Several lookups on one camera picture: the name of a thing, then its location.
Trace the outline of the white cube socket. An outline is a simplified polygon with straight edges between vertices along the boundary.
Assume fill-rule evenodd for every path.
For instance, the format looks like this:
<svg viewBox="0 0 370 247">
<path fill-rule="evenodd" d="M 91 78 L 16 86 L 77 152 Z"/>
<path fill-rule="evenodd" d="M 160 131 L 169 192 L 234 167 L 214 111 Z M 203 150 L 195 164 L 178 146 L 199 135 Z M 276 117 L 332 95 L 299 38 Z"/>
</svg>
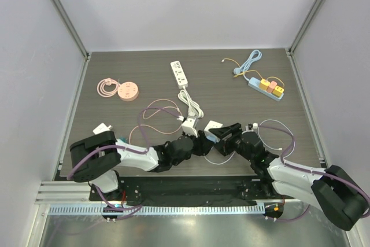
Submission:
<svg viewBox="0 0 370 247">
<path fill-rule="evenodd" d="M 210 120 L 208 122 L 208 124 L 206 125 L 206 127 L 204 128 L 204 133 L 205 133 L 205 136 L 207 138 L 208 135 L 213 135 L 215 136 L 213 133 L 210 132 L 211 129 L 214 129 L 214 128 L 222 128 L 224 125 L 221 124 L 221 123 L 218 123 L 216 121 L 213 121 L 213 120 Z"/>
</svg>

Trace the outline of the white power strip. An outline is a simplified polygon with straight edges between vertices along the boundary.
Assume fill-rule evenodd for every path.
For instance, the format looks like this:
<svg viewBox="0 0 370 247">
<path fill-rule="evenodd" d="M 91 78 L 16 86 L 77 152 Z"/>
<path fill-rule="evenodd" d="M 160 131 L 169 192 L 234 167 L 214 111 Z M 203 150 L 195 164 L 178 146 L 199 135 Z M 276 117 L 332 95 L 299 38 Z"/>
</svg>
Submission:
<svg viewBox="0 0 370 247">
<path fill-rule="evenodd" d="M 172 73 L 175 77 L 177 86 L 179 89 L 184 89 L 188 86 L 188 80 L 186 78 L 186 75 L 184 73 L 183 67 L 180 63 L 180 61 L 173 61 L 170 63 L 170 67 L 172 70 Z"/>
</svg>

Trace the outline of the white cube plug adapter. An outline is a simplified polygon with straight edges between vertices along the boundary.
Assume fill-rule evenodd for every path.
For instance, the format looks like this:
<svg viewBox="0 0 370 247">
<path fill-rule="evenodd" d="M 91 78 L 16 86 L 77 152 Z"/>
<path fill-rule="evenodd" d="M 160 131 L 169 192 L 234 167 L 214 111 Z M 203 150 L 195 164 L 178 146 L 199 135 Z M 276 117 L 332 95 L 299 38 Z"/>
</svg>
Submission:
<svg viewBox="0 0 370 247">
<path fill-rule="evenodd" d="M 105 123 L 101 123 L 93 129 L 93 133 L 97 135 L 105 131 L 110 131 L 111 129 L 112 129 L 112 125 L 107 126 Z"/>
</svg>

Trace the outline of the round pink power socket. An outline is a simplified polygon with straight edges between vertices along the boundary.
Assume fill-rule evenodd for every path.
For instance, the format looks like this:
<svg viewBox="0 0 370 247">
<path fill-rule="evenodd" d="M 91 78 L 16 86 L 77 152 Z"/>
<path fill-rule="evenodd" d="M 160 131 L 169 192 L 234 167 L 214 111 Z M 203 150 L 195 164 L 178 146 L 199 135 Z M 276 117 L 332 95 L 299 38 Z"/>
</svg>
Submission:
<svg viewBox="0 0 370 247">
<path fill-rule="evenodd" d="M 131 102 L 137 99 L 139 95 L 139 89 L 134 82 L 124 82 L 119 85 L 117 94 L 122 101 Z"/>
</svg>

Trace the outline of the light blue charger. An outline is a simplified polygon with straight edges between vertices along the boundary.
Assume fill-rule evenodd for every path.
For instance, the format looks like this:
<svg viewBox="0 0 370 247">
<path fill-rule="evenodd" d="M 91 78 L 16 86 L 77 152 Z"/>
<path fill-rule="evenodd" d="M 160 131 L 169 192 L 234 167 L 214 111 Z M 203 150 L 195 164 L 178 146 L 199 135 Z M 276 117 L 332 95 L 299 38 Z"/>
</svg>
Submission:
<svg viewBox="0 0 370 247">
<path fill-rule="evenodd" d="M 218 139 L 217 137 L 213 136 L 213 135 L 208 135 L 207 136 L 207 139 L 214 142 L 214 143 L 217 143 L 218 142 Z"/>
</svg>

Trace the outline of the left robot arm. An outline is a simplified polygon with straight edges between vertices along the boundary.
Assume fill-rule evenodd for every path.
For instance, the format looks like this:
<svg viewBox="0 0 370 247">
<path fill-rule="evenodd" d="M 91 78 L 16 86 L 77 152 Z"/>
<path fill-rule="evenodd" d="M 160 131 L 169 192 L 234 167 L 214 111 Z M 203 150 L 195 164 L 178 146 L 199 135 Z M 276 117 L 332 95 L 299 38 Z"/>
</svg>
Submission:
<svg viewBox="0 0 370 247">
<path fill-rule="evenodd" d="M 164 172 L 192 155 L 207 155 L 213 146 L 214 142 L 202 131 L 198 136 L 183 134 L 174 141 L 148 148 L 130 145 L 116 138 L 113 131 L 104 131 L 70 145 L 72 170 L 67 179 L 76 183 L 88 182 L 114 201 L 123 193 L 114 167 Z"/>
</svg>

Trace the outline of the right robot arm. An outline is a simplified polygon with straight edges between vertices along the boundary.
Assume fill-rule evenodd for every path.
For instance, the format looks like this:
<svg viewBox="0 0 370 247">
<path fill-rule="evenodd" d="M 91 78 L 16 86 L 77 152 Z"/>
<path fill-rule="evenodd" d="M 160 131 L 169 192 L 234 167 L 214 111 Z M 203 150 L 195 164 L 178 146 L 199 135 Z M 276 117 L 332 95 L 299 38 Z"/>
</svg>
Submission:
<svg viewBox="0 0 370 247">
<path fill-rule="evenodd" d="M 286 160 L 295 142 L 281 154 L 273 154 L 259 137 L 259 125 L 241 124 L 207 128 L 215 148 L 223 155 L 237 153 L 245 158 L 260 179 L 262 194 L 299 199 L 322 211 L 338 228 L 349 231 L 361 218 L 369 216 L 369 195 L 339 166 L 308 167 Z"/>
</svg>

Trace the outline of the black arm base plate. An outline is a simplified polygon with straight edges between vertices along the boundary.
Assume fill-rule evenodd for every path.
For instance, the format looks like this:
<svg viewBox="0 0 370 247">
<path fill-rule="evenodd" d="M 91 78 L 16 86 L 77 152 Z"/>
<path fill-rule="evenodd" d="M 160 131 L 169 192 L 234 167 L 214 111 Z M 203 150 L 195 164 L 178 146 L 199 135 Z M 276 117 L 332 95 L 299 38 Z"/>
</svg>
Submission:
<svg viewBox="0 0 370 247">
<path fill-rule="evenodd" d="M 159 207 L 236 205 L 282 197 L 272 185 L 253 175 L 120 176 L 118 189 L 103 196 L 128 205 Z"/>
</svg>

